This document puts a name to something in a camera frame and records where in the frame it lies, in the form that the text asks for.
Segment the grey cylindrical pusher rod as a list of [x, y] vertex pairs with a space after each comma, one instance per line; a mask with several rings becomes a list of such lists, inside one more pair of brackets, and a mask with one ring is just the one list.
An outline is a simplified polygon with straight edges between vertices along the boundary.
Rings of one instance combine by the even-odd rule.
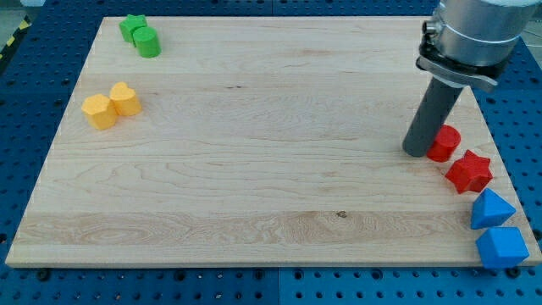
[[405, 153], [416, 158], [427, 154], [462, 90], [431, 79], [402, 142]]

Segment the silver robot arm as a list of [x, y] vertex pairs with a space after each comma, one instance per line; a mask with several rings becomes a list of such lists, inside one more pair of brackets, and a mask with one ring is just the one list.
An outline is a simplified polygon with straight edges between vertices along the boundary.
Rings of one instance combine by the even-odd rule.
[[540, 0], [441, 0], [423, 22], [416, 66], [432, 78], [402, 142], [422, 157], [465, 87], [492, 92]]

